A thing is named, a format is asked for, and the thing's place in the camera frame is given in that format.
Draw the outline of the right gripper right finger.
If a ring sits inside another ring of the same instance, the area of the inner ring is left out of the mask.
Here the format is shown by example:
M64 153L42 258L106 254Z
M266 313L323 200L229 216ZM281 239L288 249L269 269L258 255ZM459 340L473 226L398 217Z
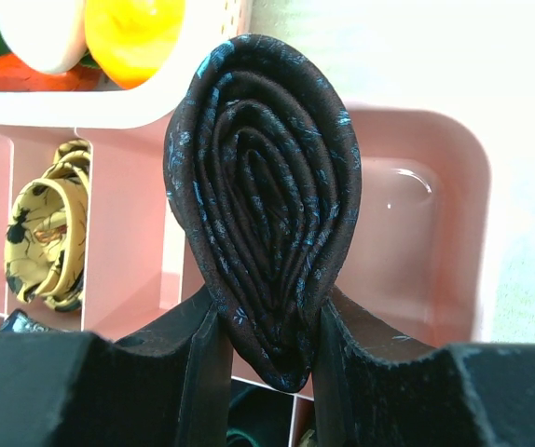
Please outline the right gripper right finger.
M395 330L333 288L312 374L322 446L441 446L452 359Z

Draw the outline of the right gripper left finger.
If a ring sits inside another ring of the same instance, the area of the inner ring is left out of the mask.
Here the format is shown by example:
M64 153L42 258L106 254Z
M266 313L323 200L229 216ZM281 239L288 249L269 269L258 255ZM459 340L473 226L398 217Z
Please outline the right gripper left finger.
M206 287L116 344L138 357L154 446L224 446L233 349Z

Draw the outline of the pink divided organizer tray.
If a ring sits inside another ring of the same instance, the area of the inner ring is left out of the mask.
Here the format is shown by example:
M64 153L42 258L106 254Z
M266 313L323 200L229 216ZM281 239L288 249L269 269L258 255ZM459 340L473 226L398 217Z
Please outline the pink divided organizer tray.
M478 272L487 221L486 154L460 123L425 111L350 115L363 163L361 216L337 283L386 322L429 345L476 338ZM195 291L201 276L165 200L166 119L136 129L78 129L93 147L89 279L68 314L26 306L37 321L110 339ZM70 129L0 126L0 323L19 307L2 273L7 214Z

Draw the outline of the brown patterned tie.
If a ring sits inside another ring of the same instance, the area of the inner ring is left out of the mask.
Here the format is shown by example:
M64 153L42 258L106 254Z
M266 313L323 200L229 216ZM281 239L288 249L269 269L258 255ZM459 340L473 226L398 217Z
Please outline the brown patterned tie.
M268 385L300 390L359 216L347 108L298 50L242 34L193 74L164 147L171 210L232 345Z

